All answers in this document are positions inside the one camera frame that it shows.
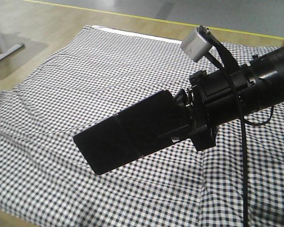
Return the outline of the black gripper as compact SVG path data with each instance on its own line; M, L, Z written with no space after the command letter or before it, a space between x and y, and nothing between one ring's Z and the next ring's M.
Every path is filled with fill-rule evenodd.
M198 151L216 145L219 125L260 110L253 98L254 85L242 71L225 75L222 70L211 74L201 70L189 80L191 87L174 97L184 117L174 138L191 139Z

